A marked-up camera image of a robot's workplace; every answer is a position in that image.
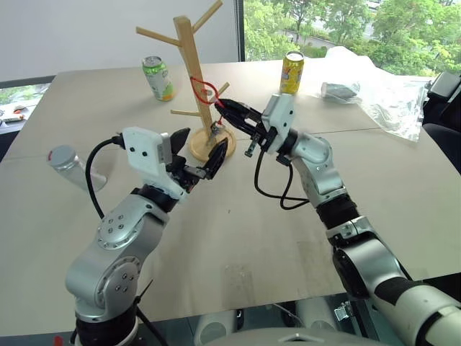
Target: round wooden base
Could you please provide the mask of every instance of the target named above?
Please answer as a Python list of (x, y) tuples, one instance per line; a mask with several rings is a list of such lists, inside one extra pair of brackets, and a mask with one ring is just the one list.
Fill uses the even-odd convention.
[[(225, 157), (229, 157), (236, 150), (237, 140), (231, 130), (225, 128), (219, 135), (216, 136), (216, 143), (223, 140), (225, 137), (228, 138), (228, 150), (225, 153)], [(189, 150), (191, 151), (194, 158), (202, 162), (208, 161), (208, 154), (215, 146), (214, 143), (207, 145), (208, 136), (204, 128), (201, 128), (192, 135), (192, 139), (189, 142)]]

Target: beige tabletop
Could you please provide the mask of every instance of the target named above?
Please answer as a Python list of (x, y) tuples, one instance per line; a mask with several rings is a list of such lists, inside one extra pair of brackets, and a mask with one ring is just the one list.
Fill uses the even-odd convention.
[[(208, 79), (234, 84), (228, 97), (242, 97), (262, 109), (271, 91), (256, 80), (264, 66), (277, 63), (205, 65), (204, 70)], [(181, 68), (171, 70), (176, 80), (185, 74)], [(238, 71), (248, 75), (238, 77)], [(277, 82), (275, 75), (270, 78)], [(189, 92), (185, 84), (172, 103), (161, 104), (143, 83), (136, 69), (57, 76), (0, 164), (0, 273), (6, 278), (0, 335), (70, 330), (75, 323), (64, 278), (93, 239), (98, 217), (88, 195), (47, 166), (48, 150), (69, 143), (87, 157), (95, 143), (129, 125), (170, 132), (200, 125), (197, 119), (167, 114), (172, 105), (193, 107), (192, 97), (184, 95)], [(256, 85), (251, 96), (246, 83)], [(330, 141), (335, 165), (360, 212), (410, 274), (419, 279), (459, 272), (459, 174), (424, 131), (412, 143), (380, 129), (366, 130), (373, 125), (358, 108), (297, 97), (295, 126), (323, 133)], [(201, 182), (175, 207), (161, 243), (145, 263), (139, 286), (150, 278), (154, 284), (141, 305), (152, 320), (343, 291), (315, 211), (310, 205), (284, 211), (277, 201), (258, 195), (253, 187), (256, 158), (243, 155), (249, 141), (236, 135), (234, 155), (213, 181)], [(183, 154), (194, 163), (186, 149)], [(141, 184), (121, 149), (103, 150), (96, 165), (109, 177), (98, 192), (104, 211)], [(261, 186), (281, 192), (286, 181), (287, 169), (266, 157)], [(297, 177), (291, 195), (302, 195)]]

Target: green soda can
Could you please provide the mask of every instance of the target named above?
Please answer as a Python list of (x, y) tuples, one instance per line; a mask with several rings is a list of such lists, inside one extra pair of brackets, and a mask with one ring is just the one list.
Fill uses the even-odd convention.
[(174, 89), (168, 75), (168, 69), (158, 56), (144, 58), (143, 71), (157, 99), (161, 101), (173, 99)]

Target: clear plastic bottle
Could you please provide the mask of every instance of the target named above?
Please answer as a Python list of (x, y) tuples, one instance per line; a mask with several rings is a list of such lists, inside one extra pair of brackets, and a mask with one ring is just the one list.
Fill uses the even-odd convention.
[[(54, 168), (59, 175), (68, 181), (79, 186), (82, 190), (88, 191), (85, 179), (86, 162), (80, 159), (71, 146), (57, 146), (48, 153), (47, 163)], [(106, 184), (107, 178), (99, 174), (94, 167), (91, 167), (91, 182), (94, 191), (99, 191)]]

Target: white wall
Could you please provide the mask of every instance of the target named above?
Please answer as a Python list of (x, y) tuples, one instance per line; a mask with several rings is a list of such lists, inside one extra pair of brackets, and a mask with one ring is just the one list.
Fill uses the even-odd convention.
[[(135, 33), (176, 38), (173, 17), (192, 24), (214, 0), (0, 0), (0, 81), (61, 71), (139, 66), (141, 58), (182, 63), (177, 47)], [(234, 0), (196, 33), (203, 63), (238, 60)]]

